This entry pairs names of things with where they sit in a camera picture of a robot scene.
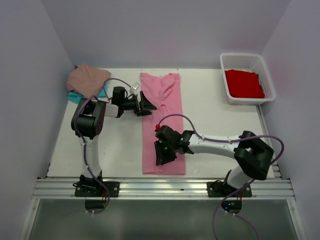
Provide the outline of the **pink polo shirt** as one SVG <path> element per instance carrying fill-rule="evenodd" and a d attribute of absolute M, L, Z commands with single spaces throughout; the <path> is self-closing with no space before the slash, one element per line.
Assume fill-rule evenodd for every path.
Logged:
<path fill-rule="evenodd" d="M 150 175 L 185 175 L 186 160 L 184 155 L 178 154 L 170 163 L 157 166 L 154 142 L 156 125 L 167 125 L 182 133 L 183 118 L 171 114 L 182 114 L 181 78 L 178 73 L 164 76 L 153 76 L 148 73 L 140 74 L 141 90 L 145 97 L 157 108 L 151 115 L 142 117 L 142 173 Z"/>

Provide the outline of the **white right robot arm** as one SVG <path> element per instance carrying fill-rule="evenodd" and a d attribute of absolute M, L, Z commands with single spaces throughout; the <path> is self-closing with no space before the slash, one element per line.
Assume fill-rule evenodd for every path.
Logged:
<path fill-rule="evenodd" d="M 212 154 L 236 160 L 238 166 L 230 170 L 223 182 L 223 192 L 235 196 L 251 180 L 267 179 L 274 150 L 251 131 L 240 136 L 220 139 L 199 135 L 194 130 L 179 133 L 167 125 L 155 130 L 156 165 L 174 162 L 177 155 Z"/>

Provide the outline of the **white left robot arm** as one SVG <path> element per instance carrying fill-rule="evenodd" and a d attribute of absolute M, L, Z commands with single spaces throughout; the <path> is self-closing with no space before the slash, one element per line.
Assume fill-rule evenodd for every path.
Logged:
<path fill-rule="evenodd" d="M 82 151 L 82 172 L 79 184 L 86 186 L 92 196 L 103 193 L 102 169 L 98 155 L 98 139 L 105 117 L 120 118 L 125 111 L 132 111 L 138 117 L 150 116 L 158 110 L 147 99 L 143 91 L 128 94 L 122 86 L 115 86 L 111 103 L 91 98 L 81 98 L 71 120 L 71 128 L 78 137 Z"/>

